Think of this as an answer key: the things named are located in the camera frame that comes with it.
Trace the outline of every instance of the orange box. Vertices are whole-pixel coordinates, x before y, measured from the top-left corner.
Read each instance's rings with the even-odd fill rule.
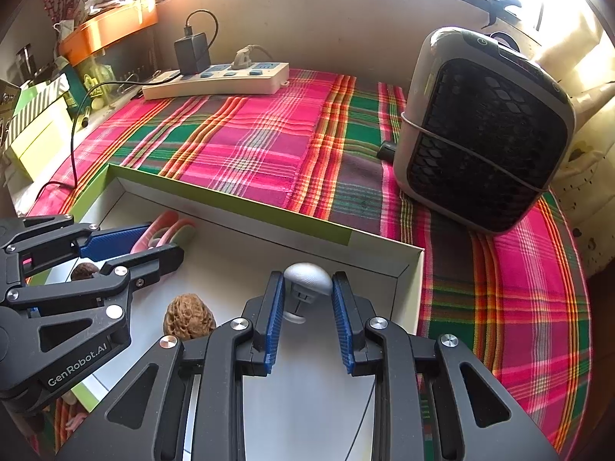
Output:
[[[84,22],[59,44],[58,51],[76,66],[101,48],[156,22],[155,0],[137,0]]]

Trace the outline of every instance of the air cooler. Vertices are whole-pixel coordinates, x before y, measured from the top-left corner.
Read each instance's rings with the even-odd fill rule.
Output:
[[[447,27],[423,43],[394,157],[410,197],[481,232],[511,229],[574,132],[566,93],[498,41]]]

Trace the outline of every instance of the black cable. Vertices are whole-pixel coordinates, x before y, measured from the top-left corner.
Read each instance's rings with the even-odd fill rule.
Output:
[[[393,319],[393,307],[395,306],[395,297],[393,297],[393,303],[391,305],[391,313],[389,314],[389,320]],[[359,437],[359,431],[361,431],[361,426],[363,426],[363,422],[365,420],[365,414],[367,414],[367,409],[370,406],[371,396],[374,395],[374,389],[376,388],[376,378],[374,378],[374,382],[371,384],[370,396],[367,398],[367,404],[365,404],[365,409],[363,410],[363,414],[361,415],[361,421],[359,421],[359,426],[357,428],[357,432],[354,434],[354,438],[352,439],[352,444],[350,444],[350,449],[348,449],[348,454],[344,458],[344,461],[348,461],[350,454],[352,452],[352,448],[354,447],[354,443],[357,441]]]
[[[79,107],[77,108],[77,112],[75,114],[75,119],[73,119],[73,128],[71,130],[71,166],[73,167],[73,182],[75,182],[75,184],[74,185],[70,185],[70,184],[67,184],[66,182],[58,182],[57,180],[50,180],[50,181],[48,181],[46,184],[44,184],[41,187],[41,190],[36,195],[36,199],[38,200],[38,198],[41,197],[42,191],[47,186],[51,186],[51,185],[57,185],[57,186],[65,188],[65,189],[69,189],[70,191],[74,191],[75,189],[77,189],[77,185],[79,183],[79,180],[77,178],[77,165],[75,163],[75,129],[77,127],[77,121],[78,121],[79,115],[81,115],[81,111],[83,110],[83,108],[85,106],[85,103],[90,98],[90,93],[91,92],[93,92],[97,88],[99,88],[101,86],[104,86],[104,85],[130,85],[130,86],[156,86],[156,85],[163,85],[164,83],[168,83],[168,82],[173,81],[174,79],[178,78],[180,76],[180,74],[181,73],[178,72],[177,74],[171,76],[170,78],[167,78],[166,80],[158,81],[156,83],[142,83],[140,81],[103,81],[102,83],[98,83],[98,84],[94,85],[93,87],[91,87],[85,93],[85,96],[83,97],[83,100],[81,101],[81,104],[79,104]]]
[[[209,50],[211,45],[213,45],[214,41],[216,41],[216,36],[218,36],[218,29],[219,29],[218,19],[213,14],[213,12],[211,12],[210,10],[205,10],[204,8],[199,8],[198,10],[195,10],[194,12],[192,12],[188,17],[186,17],[186,27],[184,27],[184,34],[186,34],[186,36],[192,36],[192,26],[190,26],[188,24],[188,21],[190,20],[190,17],[192,17],[194,14],[197,14],[199,12],[202,12],[202,13],[205,13],[205,14],[209,14],[213,18],[213,22],[216,23],[216,31],[213,34],[213,38],[211,39],[211,41],[207,45],[207,49]]]
[[[370,406],[371,396],[374,395],[374,388],[376,388],[376,378],[374,378],[374,382],[371,384],[370,396],[367,398],[367,404],[365,404],[365,409],[363,410],[363,415],[361,416],[361,421],[359,422],[359,428],[357,428],[357,432],[354,434],[354,438],[352,439],[352,444],[350,444],[350,449],[348,449],[348,454],[344,458],[344,461],[348,461],[350,457],[350,453],[352,452],[352,448],[354,447],[354,443],[357,441],[357,437],[359,436],[359,431],[361,431],[361,426],[363,425],[363,421],[365,419],[365,414],[367,414],[367,409]]]
[[[491,166],[493,169],[498,170],[500,173],[504,173],[506,176],[512,178],[515,182],[517,182],[518,184],[521,184],[524,187],[527,187],[528,189],[530,189],[530,191],[534,191],[537,192],[538,194],[542,194],[543,192],[546,192],[549,190],[549,187],[545,187],[543,189],[541,189],[540,187],[536,187],[533,186],[532,184],[526,182],[525,180],[522,180],[521,178],[519,178],[518,176],[512,174],[511,172],[509,172],[507,169],[503,168],[502,166],[500,166],[497,163],[494,163],[493,161],[491,161],[490,159],[487,159],[485,156],[474,152],[472,149],[468,149],[466,146],[462,146],[461,144],[458,144],[457,142],[453,142],[450,139],[447,139],[446,137],[443,137],[442,135],[438,135],[437,133],[434,133],[430,130],[428,130],[427,128],[423,128],[422,126],[419,126],[418,124],[410,121],[404,112],[401,113],[401,117],[402,119],[408,123],[410,126],[412,126],[412,128],[420,131],[421,133],[424,133],[425,135],[430,136],[431,138],[435,138],[436,140],[447,144],[448,146],[454,147],[455,149],[459,149],[463,152],[465,152],[466,154],[469,154],[470,156],[474,156],[477,159],[480,159],[481,161],[483,161],[484,163],[489,164],[489,166]]]

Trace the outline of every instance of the power adapter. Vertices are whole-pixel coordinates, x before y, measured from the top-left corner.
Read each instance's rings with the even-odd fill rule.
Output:
[[[192,26],[184,28],[184,35],[175,42],[175,56],[180,72],[184,76],[202,73],[211,66],[207,36],[205,33],[193,35]]]

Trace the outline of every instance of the white wall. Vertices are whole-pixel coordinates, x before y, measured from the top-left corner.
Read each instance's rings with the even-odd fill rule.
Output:
[[[429,33],[444,26],[480,30],[489,20],[487,12],[461,0],[164,0],[155,27],[162,67],[176,68],[173,43],[196,8],[212,10],[220,23],[210,50],[214,64],[231,62],[236,51],[258,44],[291,67],[401,86],[409,85]],[[208,38],[213,33],[207,15],[195,15],[191,24]],[[539,46],[503,21],[486,31],[496,30],[512,35],[528,56]]]
[[[0,43],[0,78],[20,84],[15,54],[32,44],[36,65],[41,67],[53,59],[55,31],[40,0],[25,0],[19,15]]]

